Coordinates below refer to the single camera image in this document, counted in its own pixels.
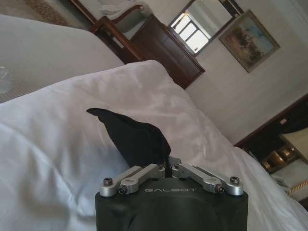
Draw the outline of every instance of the painting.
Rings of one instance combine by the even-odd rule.
[[[279,48],[275,39],[251,11],[242,14],[219,40],[248,73]]]

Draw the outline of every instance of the black fabric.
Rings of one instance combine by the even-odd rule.
[[[171,149],[159,128],[106,109],[90,108],[87,112],[105,124],[111,140],[130,167],[160,165],[165,161],[168,164]]]

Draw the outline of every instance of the mirror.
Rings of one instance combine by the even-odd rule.
[[[192,0],[169,25],[193,54],[242,14],[234,0]]]

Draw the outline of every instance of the wooden chair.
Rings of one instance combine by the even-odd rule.
[[[146,17],[152,13],[146,3],[133,2],[126,8],[112,15],[104,15],[100,8],[102,4],[97,0],[71,0],[71,2],[89,19],[93,24],[90,32],[96,34],[100,31],[102,40],[120,57],[122,48],[115,42],[116,38],[124,48],[126,48],[137,61],[145,60],[139,49],[130,42],[134,33],[142,27]]]

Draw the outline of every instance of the bed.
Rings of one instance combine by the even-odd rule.
[[[103,71],[123,62],[88,31],[0,14],[0,66],[13,89],[0,103],[76,75]]]

